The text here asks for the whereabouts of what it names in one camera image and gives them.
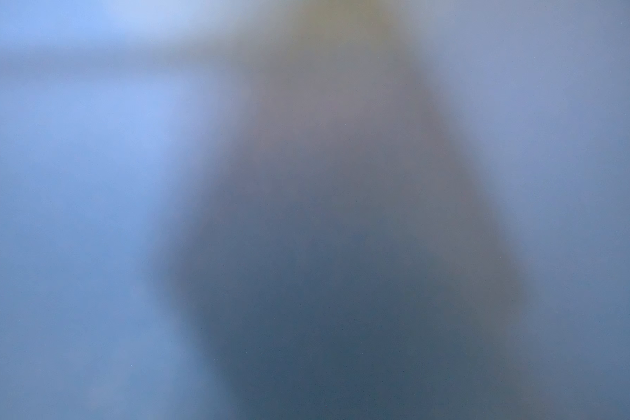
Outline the blue sponge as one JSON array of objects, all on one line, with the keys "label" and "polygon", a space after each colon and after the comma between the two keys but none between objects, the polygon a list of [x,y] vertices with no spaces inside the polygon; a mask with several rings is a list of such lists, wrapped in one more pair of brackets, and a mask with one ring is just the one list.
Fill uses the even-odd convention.
[{"label": "blue sponge", "polygon": [[237,70],[164,266],[232,417],[550,418],[517,263],[390,8],[306,1]]}]

